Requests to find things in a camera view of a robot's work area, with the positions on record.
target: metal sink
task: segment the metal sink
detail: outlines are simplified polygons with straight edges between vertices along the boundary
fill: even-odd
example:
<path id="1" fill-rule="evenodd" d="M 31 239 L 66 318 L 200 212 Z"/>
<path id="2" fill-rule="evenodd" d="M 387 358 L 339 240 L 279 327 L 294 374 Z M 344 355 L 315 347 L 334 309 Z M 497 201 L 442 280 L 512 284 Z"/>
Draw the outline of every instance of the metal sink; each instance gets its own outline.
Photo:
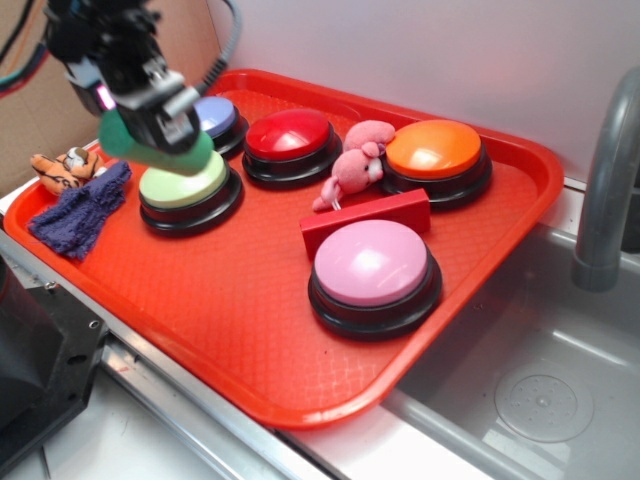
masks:
<path id="1" fill-rule="evenodd" d="M 537 226 L 385 406 L 495 478 L 638 478 L 640 261 L 587 293 L 574 246 Z"/>

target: blue button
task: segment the blue button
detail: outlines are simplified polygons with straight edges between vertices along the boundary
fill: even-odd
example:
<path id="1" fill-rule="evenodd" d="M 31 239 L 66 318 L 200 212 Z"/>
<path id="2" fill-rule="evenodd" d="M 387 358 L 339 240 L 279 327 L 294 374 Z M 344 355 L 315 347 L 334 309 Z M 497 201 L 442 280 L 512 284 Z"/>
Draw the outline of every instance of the blue button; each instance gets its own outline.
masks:
<path id="1" fill-rule="evenodd" d="M 235 120 L 233 103 L 222 97 L 204 97 L 195 104 L 200 128 L 211 138 L 226 132 Z"/>

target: stuffed tiger toy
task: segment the stuffed tiger toy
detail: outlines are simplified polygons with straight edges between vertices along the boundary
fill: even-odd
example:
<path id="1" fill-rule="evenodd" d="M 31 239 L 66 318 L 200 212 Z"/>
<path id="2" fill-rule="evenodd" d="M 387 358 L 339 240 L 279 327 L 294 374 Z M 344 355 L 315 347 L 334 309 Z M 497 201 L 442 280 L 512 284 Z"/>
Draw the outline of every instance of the stuffed tiger toy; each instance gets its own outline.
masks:
<path id="1" fill-rule="evenodd" d="M 104 161 L 95 152 L 74 147 L 55 159 L 36 154 L 31 157 L 31 167 L 40 182 L 54 195 L 67 188 L 79 188 L 104 171 Z"/>

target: white wall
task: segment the white wall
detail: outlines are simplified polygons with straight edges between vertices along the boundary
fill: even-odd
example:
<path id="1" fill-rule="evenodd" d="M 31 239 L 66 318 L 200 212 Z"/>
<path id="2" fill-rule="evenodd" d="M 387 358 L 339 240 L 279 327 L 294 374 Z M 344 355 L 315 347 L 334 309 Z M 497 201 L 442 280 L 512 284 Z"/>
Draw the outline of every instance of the white wall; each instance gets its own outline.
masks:
<path id="1" fill-rule="evenodd" d="M 638 0 L 237 0 L 258 68 L 522 136 L 585 181 Z M 221 44 L 230 17 L 208 0 Z"/>

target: red tray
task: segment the red tray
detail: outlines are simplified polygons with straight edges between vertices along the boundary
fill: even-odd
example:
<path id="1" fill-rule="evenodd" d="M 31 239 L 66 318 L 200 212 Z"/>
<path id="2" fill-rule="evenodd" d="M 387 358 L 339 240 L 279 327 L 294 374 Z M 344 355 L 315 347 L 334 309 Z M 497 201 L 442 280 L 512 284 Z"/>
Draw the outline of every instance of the red tray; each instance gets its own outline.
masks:
<path id="1" fill-rule="evenodd" d="M 435 118 L 254 70 L 228 72 L 211 94 L 229 98 L 249 122 L 288 108 L 318 109 L 342 138 L 366 119 L 400 128 Z M 494 161 L 492 183 L 467 207 L 433 212 L 423 238 L 442 268 L 442 302 L 417 331 L 391 341 L 345 340 L 314 319 L 299 220 L 313 214 L 320 185 L 261 190 L 248 181 L 240 156 L 230 165 L 242 175 L 244 203 L 229 221 L 196 237 L 147 230 L 137 196 L 145 169 L 133 164 L 127 202 L 84 262 L 56 255 L 28 232 L 29 220 L 55 202 L 39 184 L 13 203 L 5 228 L 256 420 L 290 429 L 326 425 L 380 402 L 560 193 L 563 172 L 549 150 L 475 128 Z M 344 205 L 380 196 L 371 189 Z"/>

